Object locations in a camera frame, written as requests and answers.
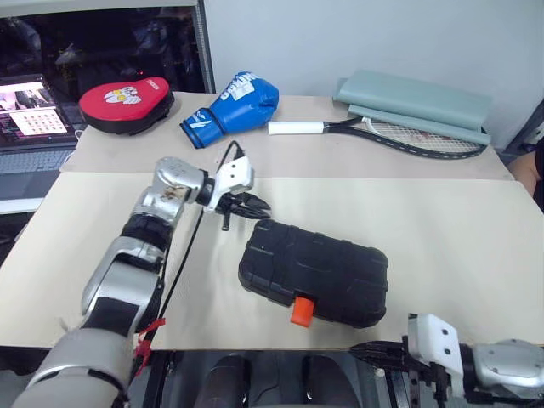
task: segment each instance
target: laptop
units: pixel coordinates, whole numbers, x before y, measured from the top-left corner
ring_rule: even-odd
[[[76,144],[43,76],[0,77],[0,201],[43,198]]]

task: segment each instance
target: blue boxing glove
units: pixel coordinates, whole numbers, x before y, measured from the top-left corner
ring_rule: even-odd
[[[238,72],[208,108],[200,108],[181,123],[197,149],[209,146],[227,133],[263,126],[278,107],[278,89],[251,72]]]

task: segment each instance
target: person's arm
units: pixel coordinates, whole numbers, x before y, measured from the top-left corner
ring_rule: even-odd
[[[508,169],[514,178],[523,184],[525,189],[529,191],[529,194],[533,196],[535,194],[536,183],[542,180],[536,168],[536,152],[532,151],[518,157],[508,166]]]

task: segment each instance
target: punching mitt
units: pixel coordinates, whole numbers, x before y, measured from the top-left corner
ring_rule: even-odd
[[[88,90],[79,100],[85,121],[107,133],[136,134],[170,111],[173,94],[159,76],[134,82],[113,82]]]

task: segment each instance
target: red zip tie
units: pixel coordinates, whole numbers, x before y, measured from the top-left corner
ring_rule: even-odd
[[[167,320],[157,319],[153,323],[151,323],[146,329],[142,330],[138,335],[138,346],[134,349],[134,358],[138,356],[144,357],[142,360],[142,365],[139,367],[138,371],[136,371],[135,377],[139,376],[142,372],[142,370],[147,366],[147,362],[150,359],[150,353],[151,353],[151,340],[144,340],[143,336],[147,332],[151,332],[153,330],[158,329],[161,326],[164,326],[167,324]]]

